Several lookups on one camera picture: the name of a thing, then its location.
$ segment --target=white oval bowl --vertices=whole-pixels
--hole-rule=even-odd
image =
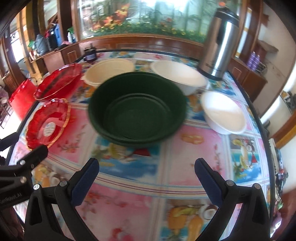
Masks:
[[[207,91],[200,100],[205,120],[214,131],[223,135],[244,132],[247,127],[245,115],[232,99],[219,92]]]
[[[150,67],[156,74],[173,81],[186,96],[198,88],[206,88],[208,84],[206,77],[182,63],[160,60],[153,62]]]
[[[86,84],[98,87],[116,75],[134,71],[135,65],[130,60],[120,58],[107,59],[90,67],[83,79]]]

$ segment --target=floral tablecloth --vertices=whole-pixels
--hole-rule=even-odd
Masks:
[[[197,65],[184,58],[142,52],[105,52],[97,56],[97,61],[130,59],[137,71],[148,72],[152,72],[150,64],[157,60],[177,61],[193,68]],[[83,72],[91,66],[84,61],[80,64]],[[244,186],[259,183],[269,206],[269,172],[263,141],[243,95],[228,73],[221,82],[210,80],[210,90],[229,96],[240,106],[247,119],[243,134],[220,135],[210,129],[199,101],[204,90],[199,90],[187,97],[186,120],[172,138],[137,150],[110,143],[93,129],[87,108],[94,90],[81,80],[69,94],[68,126],[49,148],[48,158],[35,168],[33,181],[43,187],[57,185],[80,170],[90,157],[97,158],[100,173],[76,209],[100,241],[195,240],[194,230],[201,233],[217,210],[194,173],[194,162],[200,157],[224,179]],[[24,133],[33,114],[14,148],[12,165],[28,152]],[[221,238],[230,234],[240,207],[237,205]],[[71,237],[58,208],[54,208],[63,231]],[[17,205],[16,209],[24,219],[26,204]]]

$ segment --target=red bowl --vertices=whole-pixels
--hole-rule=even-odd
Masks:
[[[28,124],[27,148],[33,150],[44,144],[48,148],[60,137],[70,119],[70,105],[66,99],[53,99],[38,109]]]
[[[37,87],[34,98],[39,101],[50,101],[54,98],[65,98],[73,85],[81,78],[82,67],[78,63],[65,65],[46,77]]]

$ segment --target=green basin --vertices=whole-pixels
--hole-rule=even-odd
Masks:
[[[122,146],[148,147],[170,137],[186,114],[186,98],[170,80],[145,72],[115,76],[89,102],[89,119],[105,139]]]

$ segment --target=red bag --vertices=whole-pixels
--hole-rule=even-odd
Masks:
[[[13,110],[21,120],[26,117],[27,112],[36,101],[33,97],[36,89],[37,87],[30,80],[25,80],[9,99]]]

